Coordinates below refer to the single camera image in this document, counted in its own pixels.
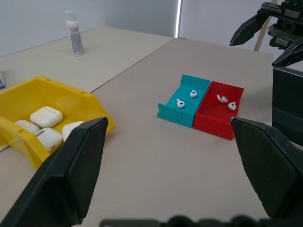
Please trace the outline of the dark grey box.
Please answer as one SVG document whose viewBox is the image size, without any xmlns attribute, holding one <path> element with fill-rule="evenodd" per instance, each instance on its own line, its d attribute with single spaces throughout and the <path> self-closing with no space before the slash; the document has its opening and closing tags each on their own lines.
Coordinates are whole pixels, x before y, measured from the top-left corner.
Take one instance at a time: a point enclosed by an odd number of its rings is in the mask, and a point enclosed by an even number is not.
<svg viewBox="0 0 303 227">
<path fill-rule="evenodd" d="M 272 126 L 303 147 L 303 72 L 273 68 Z"/>
</svg>

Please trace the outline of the teal brick-pattern tray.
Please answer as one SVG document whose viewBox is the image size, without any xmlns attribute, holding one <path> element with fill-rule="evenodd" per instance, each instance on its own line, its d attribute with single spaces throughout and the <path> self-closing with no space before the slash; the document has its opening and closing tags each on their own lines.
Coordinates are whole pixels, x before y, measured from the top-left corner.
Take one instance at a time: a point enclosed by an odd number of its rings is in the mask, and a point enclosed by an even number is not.
<svg viewBox="0 0 303 227">
<path fill-rule="evenodd" d="M 189 75 L 182 75 L 180 86 L 166 104 L 158 104 L 157 117 L 185 126 L 193 127 L 195 114 L 208 91 L 211 81 Z M 196 98 L 190 98 L 190 92 L 197 92 Z M 176 100 L 185 102 L 185 107 L 178 109 Z"/>
</svg>

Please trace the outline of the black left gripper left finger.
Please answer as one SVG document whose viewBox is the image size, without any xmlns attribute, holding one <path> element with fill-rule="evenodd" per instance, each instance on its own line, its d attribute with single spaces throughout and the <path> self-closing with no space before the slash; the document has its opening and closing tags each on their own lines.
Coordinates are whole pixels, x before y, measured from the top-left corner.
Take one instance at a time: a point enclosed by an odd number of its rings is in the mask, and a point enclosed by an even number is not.
<svg viewBox="0 0 303 227">
<path fill-rule="evenodd" d="M 84 122 L 38 168 L 0 227 L 72 227 L 87 216 L 108 119 Z"/>
</svg>

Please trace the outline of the red brick-pattern tray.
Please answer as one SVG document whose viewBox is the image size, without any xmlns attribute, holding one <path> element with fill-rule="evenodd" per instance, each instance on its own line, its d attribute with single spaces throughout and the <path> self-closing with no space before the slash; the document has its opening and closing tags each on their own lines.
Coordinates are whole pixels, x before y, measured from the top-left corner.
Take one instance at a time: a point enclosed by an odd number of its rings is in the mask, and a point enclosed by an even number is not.
<svg viewBox="0 0 303 227">
<path fill-rule="evenodd" d="M 238 114 L 243 91 L 242 87 L 213 81 L 195 114 L 193 128 L 232 140 L 234 133 L 230 122 Z M 220 103 L 216 95 L 227 97 L 228 102 Z M 236 102 L 235 111 L 227 107 L 230 102 Z"/>
</svg>

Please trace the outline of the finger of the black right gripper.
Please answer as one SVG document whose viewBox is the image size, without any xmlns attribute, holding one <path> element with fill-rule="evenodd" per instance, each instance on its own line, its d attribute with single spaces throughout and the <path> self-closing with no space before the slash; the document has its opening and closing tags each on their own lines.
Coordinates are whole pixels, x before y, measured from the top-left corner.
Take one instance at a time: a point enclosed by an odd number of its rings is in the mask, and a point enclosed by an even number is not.
<svg viewBox="0 0 303 227">
<path fill-rule="evenodd" d="M 245 44 L 253 38 L 254 34 L 262 28 L 269 16 L 268 12 L 259 10 L 256 15 L 240 25 L 230 40 L 230 46 Z"/>
<path fill-rule="evenodd" d="M 303 37 L 293 42 L 273 63 L 273 67 L 287 67 L 303 61 Z"/>
</svg>

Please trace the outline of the white spray bottle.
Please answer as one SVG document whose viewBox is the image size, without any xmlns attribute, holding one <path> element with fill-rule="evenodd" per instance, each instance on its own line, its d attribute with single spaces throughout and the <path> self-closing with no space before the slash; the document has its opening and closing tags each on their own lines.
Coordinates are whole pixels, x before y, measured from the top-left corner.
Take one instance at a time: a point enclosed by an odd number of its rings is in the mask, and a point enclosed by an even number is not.
<svg viewBox="0 0 303 227">
<path fill-rule="evenodd" d="M 76 20 L 75 13 L 72 10 L 67 10 L 66 25 L 69 30 L 69 37 L 71 41 L 72 54 L 74 56 L 82 56 L 84 54 L 83 43 L 79 29 L 79 23 Z"/>
</svg>

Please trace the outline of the yellow plastic bin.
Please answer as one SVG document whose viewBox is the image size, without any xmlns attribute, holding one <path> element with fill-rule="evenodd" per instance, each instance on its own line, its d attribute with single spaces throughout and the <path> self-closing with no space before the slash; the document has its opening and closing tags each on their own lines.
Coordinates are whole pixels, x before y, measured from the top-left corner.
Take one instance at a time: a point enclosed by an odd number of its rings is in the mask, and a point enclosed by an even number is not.
<svg viewBox="0 0 303 227">
<path fill-rule="evenodd" d="M 38 109 L 50 106 L 62 112 L 63 119 L 53 129 L 61 132 L 64 125 L 107 117 L 107 133 L 115 122 L 97 98 L 86 91 L 58 81 L 37 76 L 0 92 L 0 147 L 8 145 L 24 154 L 34 168 L 51 155 L 38 138 L 18 126 L 18 120 L 30 120 Z"/>
</svg>

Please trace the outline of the light wooden stick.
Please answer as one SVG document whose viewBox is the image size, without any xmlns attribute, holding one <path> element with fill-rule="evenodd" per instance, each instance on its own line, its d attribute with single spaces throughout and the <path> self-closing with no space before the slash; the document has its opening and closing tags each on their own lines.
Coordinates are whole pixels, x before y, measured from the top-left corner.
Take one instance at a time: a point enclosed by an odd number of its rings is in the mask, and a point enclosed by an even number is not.
<svg viewBox="0 0 303 227">
<path fill-rule="evenodd" d="M 271 16 L 269 16 L 266 19 L 266 21 L 264 22 L 264 24 L 262 25 L 262 27 L 260 29 L 257 41 L 256 41 L 255 46 L 254 46 L 254 51 L 256 51 L 256 52 L 259 52 L 259 50 L 261 48 L 261 45 L 262 45 L 263 39 L 265 37 L 266 31 L 269 27 L 270 20 L 271 20 Z"/>
</svg>

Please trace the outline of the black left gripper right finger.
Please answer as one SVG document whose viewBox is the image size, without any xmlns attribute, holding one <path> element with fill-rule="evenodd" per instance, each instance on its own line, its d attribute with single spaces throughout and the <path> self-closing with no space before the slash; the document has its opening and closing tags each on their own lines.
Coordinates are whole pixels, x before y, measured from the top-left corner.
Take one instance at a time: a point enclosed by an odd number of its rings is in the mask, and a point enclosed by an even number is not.
<svg viewBox="0 0 303 227">
<path fill-rule="evenodd" d="M 248 119 L 231 120 L 241 161 L 270 218 L 303 218 L 303 151 L 278 129 Z"/>
</svg>

